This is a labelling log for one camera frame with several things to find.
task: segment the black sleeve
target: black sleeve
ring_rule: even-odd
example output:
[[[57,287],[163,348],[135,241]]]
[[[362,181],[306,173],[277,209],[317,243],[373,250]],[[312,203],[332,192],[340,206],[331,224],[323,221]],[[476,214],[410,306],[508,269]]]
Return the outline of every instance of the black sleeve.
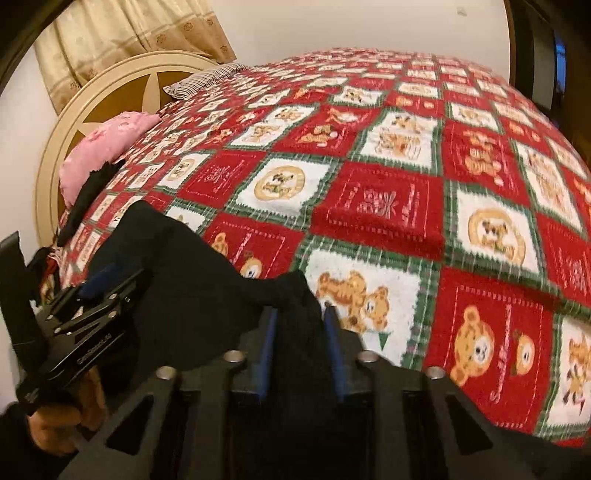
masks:
[[[72,456],[58,457],[43,452],[31,440],[27,419],[18,403],[0,416],[0,472],[14,480],[53,480]]]

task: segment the cream headboard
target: cream headboard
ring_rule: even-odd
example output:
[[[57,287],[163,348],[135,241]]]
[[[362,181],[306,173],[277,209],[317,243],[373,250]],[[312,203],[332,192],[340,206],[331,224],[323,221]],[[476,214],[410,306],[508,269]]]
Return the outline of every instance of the cream headboard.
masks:
[[[173,100],[162,87],[214,65],[213,60],[186,51],[155,51],[119,62],[84,85],[60,114],[37,172],[35,222],[40,245],[52,243],[64,210],[59,169],[70,150],[121,112],[156,113]]]

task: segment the screw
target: screw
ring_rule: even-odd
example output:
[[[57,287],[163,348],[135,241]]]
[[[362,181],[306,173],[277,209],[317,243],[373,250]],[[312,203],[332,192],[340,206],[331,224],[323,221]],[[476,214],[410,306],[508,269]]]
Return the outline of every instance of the screw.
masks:
[[[363,350],[357,354],[357,360],[364,364],[373,364],[378,361],[378,354],[371,350]]]
[[[445,377],[447,374],[445,373],[445,369],[441,367],[429,367],[425,370],[425,375],[431,380],[438,380],[439,378]]]
[[[160,367],[156,370],[156,377],[161,380],[173,380],[177,376],[177,370],[173,367]]]
[[[244,361],[245,355],[240,350],[228,350],[224,353],[223,359],[231,364],[239,364]]]

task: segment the hand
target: hand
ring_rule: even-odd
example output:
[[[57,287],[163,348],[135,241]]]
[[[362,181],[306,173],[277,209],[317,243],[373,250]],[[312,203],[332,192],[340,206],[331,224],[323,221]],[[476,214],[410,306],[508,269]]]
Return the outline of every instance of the hand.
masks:
[[[31,437],[41,450],[68,455],[76,450],[73,429],[82,425],[95,432],[108,416],[105,393],[96,367],[85,373],[70,389],[80,408],[72,405],[46,405],[27,417]]]

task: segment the pink pillow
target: pink pillow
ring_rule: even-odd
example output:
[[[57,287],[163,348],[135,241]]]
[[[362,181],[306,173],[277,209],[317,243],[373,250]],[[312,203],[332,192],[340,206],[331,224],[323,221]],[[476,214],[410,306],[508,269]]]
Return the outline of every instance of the pink pillow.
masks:
[[[60,187],[66,206],[74,205],[90,172],[113,163],[136,140],[161,121],[158,115],[123,112],[84,137],[60,167]]]

